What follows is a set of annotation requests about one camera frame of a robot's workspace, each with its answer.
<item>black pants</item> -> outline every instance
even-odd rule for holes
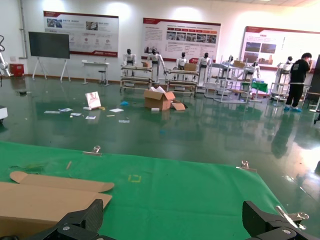
[[[291,105],[292,99],[293,99],[292,107],[298,106],[299,100],[300,100],[303,92],[304,92],[304,85],[302,85],[302,84],[291,84],[290,85],[290,90],[289,90],[289,96],[286,99],[286,103],[285,104]]]

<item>display board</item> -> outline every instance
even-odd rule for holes
[[[118,57],[119,17],[43,11],[47,33],[69,35],[71,54]]]
[[[258,61],[261,69],[274,69],[289,56],[296,61],[304,53],[313,56],[313,68],[320,54],[320,32],[247,26],[241,60]]]
[[[69,36],[46,32],[29,32],[31,56],[69,59]]]
[[[185,52],[190,62],[205,53],[216,59],[220,23],[143,18],[142,53],[145,59],[156,49],[165,61],[176,61]]]

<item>white wall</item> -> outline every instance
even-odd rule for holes
[[[286,7],[274,5],[219,2],[209,0],[23,0],[27,31],[43,32],[43,10],[119,16],[119,57],[109,58],[110,80],[120,79],[122,55],[127,48],[140,58],[142,49],[142,18],[163,18],[200,22],[221,23],[217,60],[230,54],[238,57],[246,26],[319,31],[317,7]],[[81,60],[103,61],[103,57],[71,55],[68,69],[72,77],[83,78]],[[44,66],[49,75],[59,76],[63,63],[46,58]],[[28,60],[28,72],[32,73],[35,57]],[[97,69],[88,77],[99,78]],[[267,82],[275,79],[273,71],[262,71]]]
[[[24,64],[26,72],[27,61],[19,59],[24,56],[19,1],[1,0],[0,3],[0,35],[4,36],[2,45],[5,47],[2,56],[8,63]]]

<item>white sign board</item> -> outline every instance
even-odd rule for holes
[[[148,57],[156,49],[165,61],[176,61],[185,52],[191,63],[205,53],[216,59],[220,23],[143,18],[142,53]]]
[[[69,35],[71,54],[118,57],[119,17],[43,11],[47,33]]]
[[[320,54],[320,32],[247,26],[245,28],[241,60],[258,61],[261,69],[276,68],[291,56],[294,61],[304,53],[311,53],[316,61]]]

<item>red box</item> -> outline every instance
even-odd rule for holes
[[[23,64],[10,63],[10,73],[14,77],[22,77],[25,75],[25,67]]]

